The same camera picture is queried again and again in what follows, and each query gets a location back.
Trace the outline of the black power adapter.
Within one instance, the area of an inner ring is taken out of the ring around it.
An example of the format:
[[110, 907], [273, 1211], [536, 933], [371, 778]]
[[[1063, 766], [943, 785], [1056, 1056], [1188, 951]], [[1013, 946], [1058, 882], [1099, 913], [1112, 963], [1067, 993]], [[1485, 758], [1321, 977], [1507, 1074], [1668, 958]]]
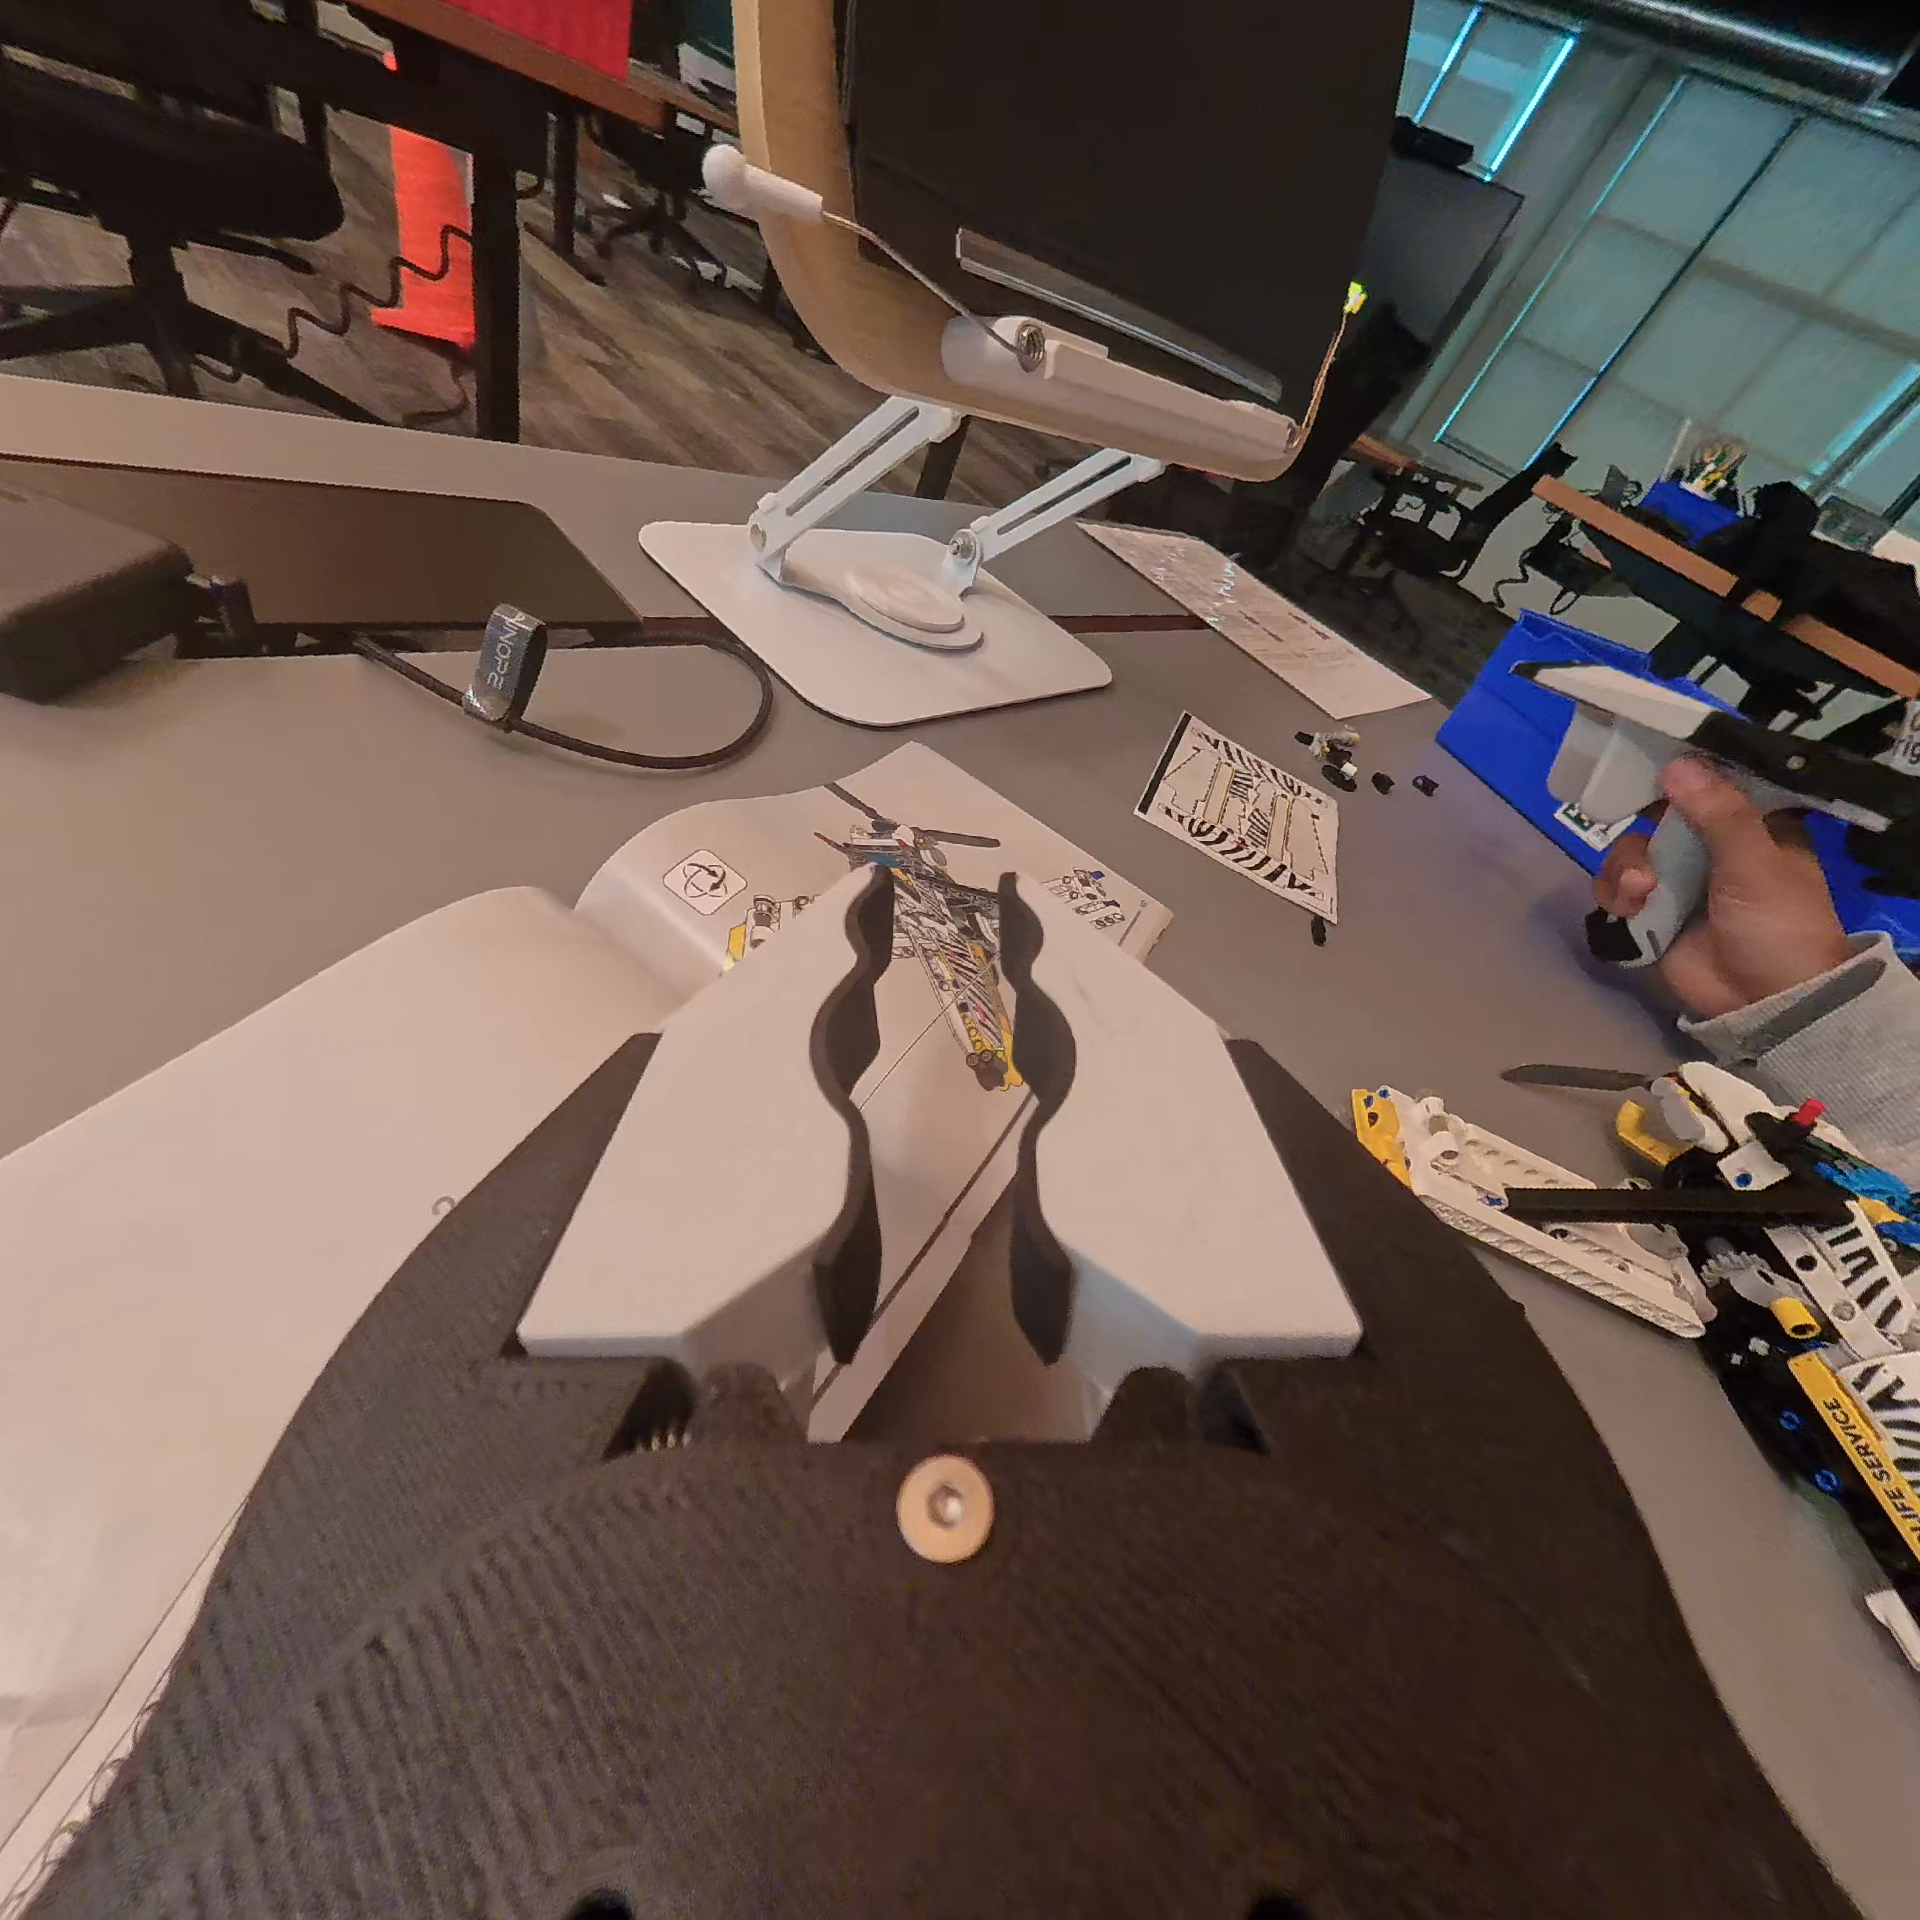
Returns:
[[196, 608], [172, 540], [40, 492], [2, 490], [2, 693], [36, 705], [85, 687]]

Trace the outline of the black backpack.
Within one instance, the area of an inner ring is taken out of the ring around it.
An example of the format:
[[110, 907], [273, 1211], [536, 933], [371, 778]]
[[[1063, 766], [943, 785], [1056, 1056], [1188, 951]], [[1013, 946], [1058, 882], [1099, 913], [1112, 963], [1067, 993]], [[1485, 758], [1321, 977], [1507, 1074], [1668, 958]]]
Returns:
[[1702, 537], [1695, 552], [1732, 573], [1722, 593], [1689, 599], [1647, 656], [1664, 678], [1695, 678], [1726, 667], [1750, 685], [1784, 679], [1789, 690], [1830, 678], [1812, 667], [1814, 647], [1803, 639], [1764, 638], [1764, 627], [1814, 619], [1852, 642], [1866, 643], [1869, 624], [1849, 593], [1844, 548], [1817, 540], [1817, 503], [1792, 481], [1767, 481], [1752, 494], [1739, 519]]

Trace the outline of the red plastic bin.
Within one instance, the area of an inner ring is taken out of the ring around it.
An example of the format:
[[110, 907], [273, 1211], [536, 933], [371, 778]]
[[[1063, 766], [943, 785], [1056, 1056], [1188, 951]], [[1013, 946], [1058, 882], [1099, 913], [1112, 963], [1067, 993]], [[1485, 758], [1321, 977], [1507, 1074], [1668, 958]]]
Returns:
[[472, 2], [470, 12], [571, 64], [628, 78], [634, 2]]

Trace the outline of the cluttered wooden desk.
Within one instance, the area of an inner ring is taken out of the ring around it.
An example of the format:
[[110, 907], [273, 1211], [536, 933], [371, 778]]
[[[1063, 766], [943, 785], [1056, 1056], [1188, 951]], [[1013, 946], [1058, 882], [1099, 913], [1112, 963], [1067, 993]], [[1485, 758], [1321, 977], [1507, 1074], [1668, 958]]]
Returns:
[[1734, 571], [1579, 492], [1566, 477], [1536, 479], [1532, 495], [1550, 511], [1571, 517], [1639, 599], [1702, 632], [1726, 635], [1736, 658], [1755, 656], [1764, 669], [1793, 678], [1916, 697], [1914, 659], [1889, 656], [1812, 611], [1786, 618], [1780, 598], [1764, 587], [1730, 599], [1738, 586]]

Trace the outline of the blue plastic bin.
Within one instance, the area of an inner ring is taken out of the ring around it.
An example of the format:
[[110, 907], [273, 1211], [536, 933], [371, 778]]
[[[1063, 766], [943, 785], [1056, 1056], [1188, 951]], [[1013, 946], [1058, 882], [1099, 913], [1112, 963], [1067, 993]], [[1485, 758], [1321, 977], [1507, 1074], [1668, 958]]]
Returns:
[[[1689, 679], [1664, 679], [1647, 656], [1624, 642], [1579, 629], [1537, 611], [1522, 611], [1435, 731], [1435, 744], [1517, 811], [1588, 875], [1600, 872], [1613, 823], [1600, 823], [1550, 789], [1551, 762], [1567, 731], [1571, 704], [1522, 674], [1524, 666], [1579, 663], [1615, 667], [1659, 691], [1732, 709], [1722, 695]], [[1805, 820], [1835, 913], [1852, 933], [1888, 933], [1908, 967], [1917, 965], [1917, 904], [1912, 893], [1874, 890], [1869, 868], [1849, 844], [1852, 828], [1826, 814]]]

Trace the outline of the white screen stand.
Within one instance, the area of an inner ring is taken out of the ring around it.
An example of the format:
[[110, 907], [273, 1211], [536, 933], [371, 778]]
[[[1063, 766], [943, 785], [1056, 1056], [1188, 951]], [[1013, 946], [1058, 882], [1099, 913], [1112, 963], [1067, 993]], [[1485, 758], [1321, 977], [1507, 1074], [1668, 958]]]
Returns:
[[[940, 334], [957, 405], [889, 396], [765, 492], [739, 522], [657, 517], [644, 554], [804, 704], [862, 728], [1095, 691], [1110, 669], [995, 576], [1029, 540], [1165, 466], [1274, 477], [1317, 412], [1205, 394], [1026, 313], [957, 316]], [[963, 418], [1044, 412], [1090, 453], [943, 540], [836, 526], [839, 509]]]

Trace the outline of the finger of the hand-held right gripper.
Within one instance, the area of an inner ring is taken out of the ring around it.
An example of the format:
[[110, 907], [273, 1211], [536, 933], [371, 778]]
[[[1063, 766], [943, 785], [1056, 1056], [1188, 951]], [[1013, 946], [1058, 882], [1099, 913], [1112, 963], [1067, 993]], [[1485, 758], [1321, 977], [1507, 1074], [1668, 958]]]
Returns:
[[1520, 661], [1510, 667], [1510, 676], [1551, 691], [1607, 723], [1632, 723], [1676, 741], [1692, 739], [1713, 718], [1734, 716], [1712, 699], [1605, 663]]

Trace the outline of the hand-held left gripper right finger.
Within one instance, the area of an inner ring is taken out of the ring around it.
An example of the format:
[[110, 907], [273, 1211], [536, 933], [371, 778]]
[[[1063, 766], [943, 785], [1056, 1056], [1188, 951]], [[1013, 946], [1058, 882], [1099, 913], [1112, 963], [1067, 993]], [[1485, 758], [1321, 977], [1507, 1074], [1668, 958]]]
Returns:
[[1361, 1320], [1256, 1101], [1271, 1065], [1040, 879], [998, 884], [1011, 1059], [1031, 1103], [1009, 1302], [1091, 1439], [1123, 1383], [1342, 1364]]

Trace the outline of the background wooden desk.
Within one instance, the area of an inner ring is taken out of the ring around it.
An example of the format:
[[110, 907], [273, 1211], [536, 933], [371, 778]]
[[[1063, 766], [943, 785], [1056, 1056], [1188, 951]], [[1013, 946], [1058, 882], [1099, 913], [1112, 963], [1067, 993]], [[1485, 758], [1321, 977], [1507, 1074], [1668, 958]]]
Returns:
[[349, 3], [414, 74], [445, 99], [491, 90], [497, 109], [466, 109], [468, 123], [436, 140], [470, 158], [468, 251], [475, 316], [473, 425], [479, 437], [520, 435], [520, 221], [518, 180], [540, 171], [550, 212], [547, 247], [584, 271], [578, 255], [580, 123], [598, 114], [641, 131], [690, 120], [735, 131], [731, 108], [646, 61], [607, 74], [584, 60], [441, 2]]

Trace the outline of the lego instruction booklet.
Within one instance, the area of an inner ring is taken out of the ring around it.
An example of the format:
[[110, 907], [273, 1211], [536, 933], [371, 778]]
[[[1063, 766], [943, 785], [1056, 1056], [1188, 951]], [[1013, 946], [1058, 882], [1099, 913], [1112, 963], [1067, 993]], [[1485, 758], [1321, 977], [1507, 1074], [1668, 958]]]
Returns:
[[419, 1239], [617, 1043], [898, 868], [880, 1052], [876, 1328], [788, 1372], [836, 1437], [952, 1278], [1026, 1115], [995, 1000], [998, 875], [1135, 959], [1172, 911], [907, 741], [838, 782], [684, 806], [576, 902], [505, 885], [425, 913], [4, 1158], [4, 1916], [101, 1799], [249, 1488]]

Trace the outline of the black office chair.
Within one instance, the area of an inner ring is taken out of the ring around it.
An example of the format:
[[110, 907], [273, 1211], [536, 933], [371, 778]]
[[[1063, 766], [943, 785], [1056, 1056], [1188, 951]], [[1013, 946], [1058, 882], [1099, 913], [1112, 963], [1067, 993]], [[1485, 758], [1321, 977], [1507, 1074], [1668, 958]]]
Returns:
[[281, 242], [343, 223], [325, 158], [221, 116], [189, 116], [4, 60], [4, 202], [78, 214], [126, 247], [117, 285], [5, 285], [2, 359], [138, 347], [169, 396], [197, 399], [200, 362], [232, 377], [374, 423], [375, 414], [294, 363], [294, 347], [197, 303], [177, 255], [189, 246], [301, 265]]

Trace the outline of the zebra striped lego helicopter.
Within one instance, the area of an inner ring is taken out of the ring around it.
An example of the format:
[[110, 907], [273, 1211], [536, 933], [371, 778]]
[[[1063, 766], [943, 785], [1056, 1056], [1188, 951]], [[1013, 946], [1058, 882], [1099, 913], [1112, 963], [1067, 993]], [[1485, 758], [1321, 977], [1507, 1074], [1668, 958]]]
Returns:
[[1613, 1134], [1647, 1185], [1619, 1217], [1678, 1236], [1713, 1307], [1704, 1362], [1747, 1437], [1844, 1518], [1877, 1572], [1869, 1609], [1916, 1630], [1916, 1191], [1822, 1099], [1780, 1103], [1730, 1068], [1501, 1075], [1627, 1093]]

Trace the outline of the person's right forearm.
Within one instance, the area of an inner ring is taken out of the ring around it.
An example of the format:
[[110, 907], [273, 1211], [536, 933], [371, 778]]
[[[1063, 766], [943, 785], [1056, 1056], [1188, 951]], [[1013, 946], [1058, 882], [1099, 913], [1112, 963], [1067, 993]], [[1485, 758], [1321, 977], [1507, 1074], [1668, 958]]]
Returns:
[[1884, 929], [1800, 985], [1678, 1026], [1775, 1101], [1824, 1099], [1868, 1164], [1917, 1185], [1917, 977]]

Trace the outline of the black background monitor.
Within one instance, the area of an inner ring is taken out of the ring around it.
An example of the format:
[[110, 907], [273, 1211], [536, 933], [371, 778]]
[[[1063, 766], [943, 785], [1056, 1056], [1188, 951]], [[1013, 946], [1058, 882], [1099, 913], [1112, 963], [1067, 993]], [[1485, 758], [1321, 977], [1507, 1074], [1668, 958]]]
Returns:
[[1396, 116], [1355, 282], [1363, 303], [1328, 374], [1317, 425], [1346, 445], [1403, 404], [1505, 251], [1524, 193], [1473, 148]]

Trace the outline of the person's right hand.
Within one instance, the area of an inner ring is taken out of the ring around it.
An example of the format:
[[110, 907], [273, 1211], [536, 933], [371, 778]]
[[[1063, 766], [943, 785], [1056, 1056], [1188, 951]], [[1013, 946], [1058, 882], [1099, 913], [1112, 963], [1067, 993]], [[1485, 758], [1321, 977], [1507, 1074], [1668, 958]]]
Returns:
[[1852, 954], [1803, 818], [1762, 811], [1713, 762], [1661, 767], [1657, 820], [1682, 818], [1706, 858], [1687, 923], [1639, 977], [1689, 1020], [1713, 1020], [1831, 972]]

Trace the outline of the orange red strip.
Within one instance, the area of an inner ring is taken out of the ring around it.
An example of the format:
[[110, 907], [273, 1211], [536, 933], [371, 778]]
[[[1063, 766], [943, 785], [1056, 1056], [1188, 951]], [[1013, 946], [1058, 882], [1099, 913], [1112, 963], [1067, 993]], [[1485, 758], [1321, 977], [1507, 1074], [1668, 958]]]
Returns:
[[470, 159], [403, 128], [389, 128], [395, 212], [395, 294], [371, 323], [470, 355], [475, 299], [470, 247]]

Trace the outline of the zebra sticker sheet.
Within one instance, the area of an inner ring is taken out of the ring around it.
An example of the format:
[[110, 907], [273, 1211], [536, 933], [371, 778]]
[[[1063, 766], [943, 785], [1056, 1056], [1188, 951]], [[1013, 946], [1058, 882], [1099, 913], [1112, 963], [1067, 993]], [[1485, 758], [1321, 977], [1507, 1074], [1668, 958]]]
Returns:
[[1308, 915], [1338, 922], [1335, 800], [1181, 711], [1131, 815]]

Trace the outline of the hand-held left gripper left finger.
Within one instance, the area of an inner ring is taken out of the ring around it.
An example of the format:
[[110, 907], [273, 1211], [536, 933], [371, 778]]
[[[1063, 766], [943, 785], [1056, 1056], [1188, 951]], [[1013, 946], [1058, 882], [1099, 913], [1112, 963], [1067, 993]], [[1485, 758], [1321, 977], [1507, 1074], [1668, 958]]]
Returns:
[[884, 1248], [853, 1091], [894, 917], [891, 873], [849, 872], [666, 1022], [518, 1321], [530, 1356], [779, 1383], [855, 1356]]

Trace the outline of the clear plastic bag sheet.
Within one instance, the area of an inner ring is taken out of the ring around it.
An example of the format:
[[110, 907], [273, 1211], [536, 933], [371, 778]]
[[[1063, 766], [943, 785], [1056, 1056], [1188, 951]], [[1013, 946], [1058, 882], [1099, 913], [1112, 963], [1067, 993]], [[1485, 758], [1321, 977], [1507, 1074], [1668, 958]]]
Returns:
[[1082, 519], [1077, 528], [1335, 722], [1430, 699], [1424, 687], [1372, 658], [1205, 540], [1112, 522]]

